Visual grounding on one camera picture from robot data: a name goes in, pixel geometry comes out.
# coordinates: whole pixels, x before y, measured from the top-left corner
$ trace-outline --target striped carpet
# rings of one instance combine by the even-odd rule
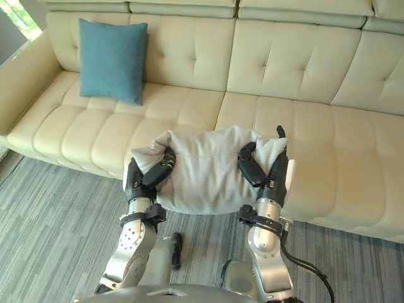
[[[0,144],[0,161],[6,156],[8,152],[8,148],[6,148],[4,145]]]
[[[0,163],[0,302],[72,302],[91,295],[126,210],[117,180],[10,152]],[[236,214],[169,213],[159,237],[184,234],[174,283],[217,286],[222,264],[246,258]],[[404,245],[296,222],[287,247],[328,274],[337,302],[404,302]],[[290,265],[304,302],[329,302],[312,274]]]

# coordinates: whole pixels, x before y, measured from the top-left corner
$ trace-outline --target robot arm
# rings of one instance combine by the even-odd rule
[[[282,127],[278,134],[284,137]],[[252,157],[255,143],[247,144],[239,153],[238,166],[253,187],[259,187],[256,210],[244,205],[239,220],[251,226],[247,245],[261,302],[297,302],[293,283],[280,254],[280,235],[283,225],[280,211],[285,202],[287,180],[291,179],[293,161],[288,161],[286,150],[276,158],[270,173],[265,176]]]
[[[175,154],[167,148],[162,161],[145,175],[134,158],[124,171],[123,188],[129,210],[121,217],[122,232],[115,253],[109,259],[96,289],[97,294],[136,286],[141,280],[149,253],[157,238],[157,224],[165,221],[165,210],[155,204],[155,186],[174,168]]]

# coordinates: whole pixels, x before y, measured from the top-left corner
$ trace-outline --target teal cushion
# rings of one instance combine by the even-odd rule
[[[142,105],[147,23],[115,26],[80,19],[81,91]]]

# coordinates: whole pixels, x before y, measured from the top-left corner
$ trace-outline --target folded towel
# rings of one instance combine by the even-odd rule
[[[166,146],[176,156],[171,175],[157,186],[157,203],[181,213],[221,214],[255,205],[253,188],[237,167],[237,156],[247,143],[256,142],[253,157],[265,174],[287,144],[286,138],[265,139],[239,126],[221,131],[182,133],[167,131],[149,147],[132,150],[142,173],[161,161]]]

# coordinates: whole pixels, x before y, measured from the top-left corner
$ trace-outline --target black cable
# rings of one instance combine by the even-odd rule
[[[286,230],[284,230],[282,232],[282,236],[280,239],[280,248],[282,250],[282,253],[285,255],[286,258],[289,259],[289,261],[295,263],[296,265],[303,267],[309,271],[311,271],[312,273],[316,274],[316,276],[318,276],[320,278],[320,280],[324,283],[324,285],[326,286],[328,293],[330,294],[330,299],[331,299],[331,303],[335,302],[335,296],[334,296],[334,291],[330,285],[330,283],[328,283],[327,280],[327,276],[325,274],[323,274],[317,267],[315,267],[313,264],[301,260],[299,258],[296,258],[295,256],[289,254],[289,252],[287,252],[286,247],[285,247],[285,243],[286,243],[286,239],[288,236],[288,232]]]

